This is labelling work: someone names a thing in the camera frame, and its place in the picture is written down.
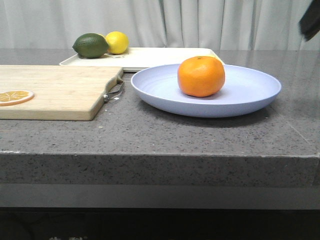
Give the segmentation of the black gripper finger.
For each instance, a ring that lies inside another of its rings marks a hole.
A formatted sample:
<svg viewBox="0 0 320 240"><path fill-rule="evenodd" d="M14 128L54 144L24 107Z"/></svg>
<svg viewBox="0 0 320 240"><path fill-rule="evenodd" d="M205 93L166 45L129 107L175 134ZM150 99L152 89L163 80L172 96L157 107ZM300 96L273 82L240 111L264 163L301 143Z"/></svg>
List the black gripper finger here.
<svg viewBox="0 0 320 240"><path fill-rule="evenodd" d="M307 42L320 31L320 0L312 0L299 21L300 34Z"/></svg>

